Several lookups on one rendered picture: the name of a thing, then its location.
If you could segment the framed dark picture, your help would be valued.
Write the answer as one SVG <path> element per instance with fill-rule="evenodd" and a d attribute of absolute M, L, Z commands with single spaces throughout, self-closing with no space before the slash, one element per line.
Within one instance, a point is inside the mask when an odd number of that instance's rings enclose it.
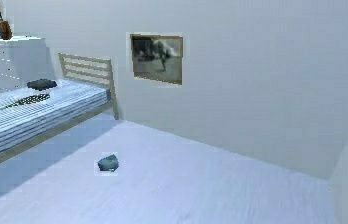
<path fill-rule="evenodd" d="M 131 34 L 130 41 L 135 77 L 182 84 L 182 36 Z"/>

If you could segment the black flat round object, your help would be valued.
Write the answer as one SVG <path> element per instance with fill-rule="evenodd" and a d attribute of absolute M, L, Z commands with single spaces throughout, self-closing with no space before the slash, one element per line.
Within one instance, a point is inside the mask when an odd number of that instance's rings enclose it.
<path fill-rule="evenodd" d="M 49 79 L 38 79 L 27 83 L 28 88 L 35 89 L 38 91 L 54 88 L 56 86 L 57 82 Z"/>

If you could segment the white striped bed wooden frame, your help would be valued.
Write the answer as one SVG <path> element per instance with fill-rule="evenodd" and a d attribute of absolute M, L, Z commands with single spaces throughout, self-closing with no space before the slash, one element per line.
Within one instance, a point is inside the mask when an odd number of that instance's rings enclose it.
<path fill-rule="evenodd" d="M 0 163 L 108 109 L 119 118 L 112 61 L 60 53 L 62 77 L 43 91 L 0 93 Z M 49 94 L 38 103 L 7 108 L 21 98 Z"/>

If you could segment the blue crumpled cloth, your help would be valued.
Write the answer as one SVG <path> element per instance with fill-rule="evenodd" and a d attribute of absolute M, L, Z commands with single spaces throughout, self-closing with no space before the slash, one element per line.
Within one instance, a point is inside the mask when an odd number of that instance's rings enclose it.
<path fill-rule="evenodd" d="M 100 171 L 114 172 L 119 167 L 119 161 L 114 154 L 111 154 L 107 157 L 100 159 L 97 162 L 97 165 Z"/>

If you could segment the brown guitar-shaped object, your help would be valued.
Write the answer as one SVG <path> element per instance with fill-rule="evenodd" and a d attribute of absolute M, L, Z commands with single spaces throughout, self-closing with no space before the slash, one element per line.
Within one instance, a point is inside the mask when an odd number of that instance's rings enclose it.
<path fill-rule="evenodd" d="M 10 24 L 8 21 L 3 19 L 0 7 L 0 38 L 3 40 L 11 40 L 12 37 L 13 34 L 10 28 Z"/>

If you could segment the black dotted racket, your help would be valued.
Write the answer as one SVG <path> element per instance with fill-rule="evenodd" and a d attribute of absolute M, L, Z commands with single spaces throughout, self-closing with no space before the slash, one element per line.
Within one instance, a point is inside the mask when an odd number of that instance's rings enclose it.
<path fill-rule="evenodd" d="M 7 108 L 11 108 L 11 107 L 15 107 L 15 106 L 22 106 L 22 105 L 27 105 L 27 104 L 34 104 L 34 103 L 38 103 L 38 102 L 47 100 L 49 98 L 50 98 L 49 94 L 35 94 L 35 95 L 21 98 L 18 101 L 15 101 L 14 103 L 7 105 Z"/>

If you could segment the white chest of drawers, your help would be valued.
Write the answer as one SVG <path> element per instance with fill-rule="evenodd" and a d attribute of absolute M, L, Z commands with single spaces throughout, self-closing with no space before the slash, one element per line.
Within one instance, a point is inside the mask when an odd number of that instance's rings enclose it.
<path fill-rule="evenodd" d="M 54 79 L 50 50 L 44 38 L 0 39 L 0 93 L 24 88 L 37 79 Z"/>

